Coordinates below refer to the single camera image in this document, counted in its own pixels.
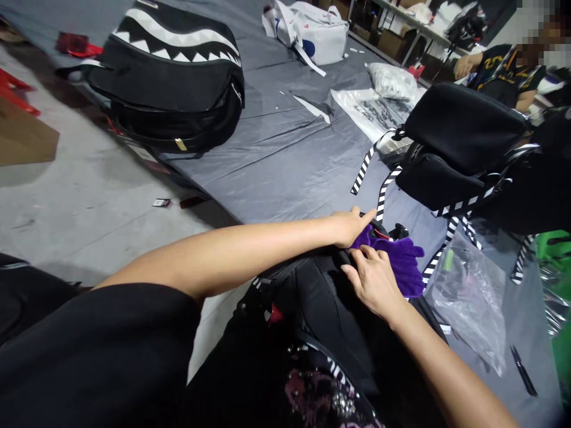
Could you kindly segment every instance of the gray tablecloth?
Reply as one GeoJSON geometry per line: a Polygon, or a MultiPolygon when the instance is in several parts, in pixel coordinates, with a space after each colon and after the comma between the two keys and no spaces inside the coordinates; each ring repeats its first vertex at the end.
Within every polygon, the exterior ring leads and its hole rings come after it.
{"type": "MultiPolygon", "coordinates": [[[[388,168],[375,156],[359,195],[350,194],[371,143],[332,100],[330,89],[371,87],[364,63],[379,62],[377,56],[350,39],[346,50],[349,57],[323,67],[327,72],[323,78],[279,41],[265,36],[261,14],[268,0],[165,2],[231,27],[242,58],[246,109],[236,132],[224,145],[201,159],[163,155],[164,161],[243,223],[317,217],[354,204],[362,210],[376,207],[388,168]],[[351,47],[365,53],[350,51],[351,47]],[[328,106],[331,125],[309,113],[293,95],[328,106]]],[[[45,51],[57,67],[69,67],[77,60],[54,50],[59,31],[86,34],[91,43],[102,46],[131,4],[131,0],[2,0],[0,13],[45,51]]],[[[445,220],[432,217],[427,208],[394,184],[387,192],[384,222],[388,229],[396,222],[409,229],[414,242],[426,251],[422,266],[444,240],[445,220]]],[[[484,253],[510,272],[518,243],[485,224],[475,226],[484,253]]],[[[553,426],[562,410],[536,263],[526,270],[519,286],[506,276],[503,312],[507,344],[518,348],[538,398],[527,394],[509,349],[507,373],[500,378],[454,336],[448,337],[450,345],[522,426],[553,426]]]]}

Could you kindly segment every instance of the purple glove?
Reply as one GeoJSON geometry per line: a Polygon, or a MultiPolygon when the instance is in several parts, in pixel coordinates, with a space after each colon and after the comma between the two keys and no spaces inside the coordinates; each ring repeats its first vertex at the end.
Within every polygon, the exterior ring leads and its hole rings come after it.
{"type": "Polygon", "coordinates": [[[382,238],[371,238],[373,226],[368,225],[363,230],[351,248],[359,248],[361,245],[370,246],[376,250],[385,251],[391,260],[394,277],[397,280],[400,292],[404,297],[419,297],[425,289],[422,282],[422,274],[418,270],[417,257],[424,256],[424,250],[415,247],[410,238],[398,241],[387,241],[382,238]]]}

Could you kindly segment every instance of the concrete floor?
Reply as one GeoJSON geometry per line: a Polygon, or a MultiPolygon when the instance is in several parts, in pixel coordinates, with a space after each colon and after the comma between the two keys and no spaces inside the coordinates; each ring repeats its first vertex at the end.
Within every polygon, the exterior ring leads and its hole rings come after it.
{"type": "MultiPolygon", "coordinates": [[[[0,167],[1,252],[91,287],[149,250],[235,224],[213,201],[186,210],[176,203],[152,207],[157,198],[178,201],[192,192],[150,172],[120,146],[98,108],[56,78],[39,50],[0,45],[0,68],[36,88],[26,98],[60,133],[53,162],[0,167]]],[[[242,286],[205,303],[189,376],[245,291],[242,286]]]]}

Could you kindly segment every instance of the striped strap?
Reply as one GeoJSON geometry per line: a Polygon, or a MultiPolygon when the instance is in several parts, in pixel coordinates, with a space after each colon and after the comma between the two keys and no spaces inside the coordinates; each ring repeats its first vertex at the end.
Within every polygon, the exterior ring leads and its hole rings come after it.
{"type": "Polygon", "coordinates": [[[529,144],[524,144],[523,146],[520,146],[520,147],[516,147],[513,150],[510,150],[509,152],[507,152],[504,155],[504,159],[505,159],[504,163],[506,166],[505,166],[504,170],[502,171],[502,173],[499,174],[497,172],[493,172],[493,173],[488,174],[489,177],[492,177],[495,175],[498,176],[496,184],[494,184],[491,187],[486,188],[482,193],[470,198],[469,200],[459,201],[455,204],[451,204],[451,205],[448,205],[446,207],[440,208],[436,211],[432,211],[432,215],[435,217],[441,217],[444,215],[457,216],[457,215],[464,214],[467,211],[471,211],[471,210],[483,205],[484,203],[489,202],[490,199],[497,196],[497,194],[501,191],[501,186],[505,182],[512,182],[513,181],[511,178],[505,178],[505,175],[506,175],[508,168],[516,160],[518,160],[521,156],[523,156],[527,153],[530,153],[532,150],[535,150],[537,147],[539,147],[538,144],[529,143],[529,144]]]}
{"type": "Polygon", "coordinates": [[[371,146],[371,148],[369,149],[369,151],[365,155],[365,158],[363,159],[363,164],[361,164],[361,168],[359,170],[359,173],[357,174],[357,178],[355,179],[355,182],[353,183],[353,187],[351,188],[351,193],[353,193],[353,194],[359,193],[359,189],[361,188],[361,183],[363,183],[363,180],[365,179],[365,174],[367,173],[367,168],[369,167],[369,164],[371,163],[371,159],[373,158],[373,154],[375,153],[375,149],[377,148],[377,144],[380,143],[382,141],[382,139],[385,137],[385,135],[387,135],[389,132],[395,132],[395,131],[396,131],[396,129],[394,129],[394,128],[389,129],[387,132],[385,132],[383,134],[383,136],[381,138],[379,138],[377,140],[377,142],[375,144],[373,144],[371,146]]]}
{"type": "Polygon", "coordinates": [[[462,216],[460,218],[460,220],[462,221],[462,228],[464,229],[464,233],[466,234],[468,239],[470,239],[470,242],[478,250],[481,250],[482,244],[480,244],[480,242],[478,242],[478,240],[476,239],[476,231],[474,230],[474,228],[472,227],[472,225],[468,221],[468,218],[466,216],[462,216]]]}
{"type": "Polygon", "coordinates": [[[385,194],[387,193],[387,187],[391,184],[398,175],[403,172],[403,167],[397,165],[397,167],[391,171],[385,181],[382,182],[381,190],[379,191],[379,203],[377,205],[377,221],[382,224],[382,215],[385,212],[385,194]]]}
{"type": "Polygon", "coordinates": [[[525,256],[528,253],[531,244],[533,243],[537,235],[527,235],[523,240],[523,244],[519,249],[517,254],[516,266],[513,268],[513,272],[510,275],[512,282],[516,285],[522,283],[523,280],[523,262],[525,261],[525,256]]]}
{"type": "Polygon", "coordinates": [[[452,217],[448,222],[448,228],[446,230],[446,238],[444,239],[444,244],[442,244],[442,246],[438,249],[438,251],[432,256],[432,260],[430,260],[430,262],[426,266],[426,269],[424,270],[424,272],[422,272],[422,282],[424,282],[424,284],[428,284],[428,281],[430,280],[430,277],[434,273],[434,269],[436,269],[436,265],[440,260],[440,256],[442,256],[442,252],[454,237],[454,233],[458,228],[459,222],[460,221],[458,220],[458,217],[452,217]]]}

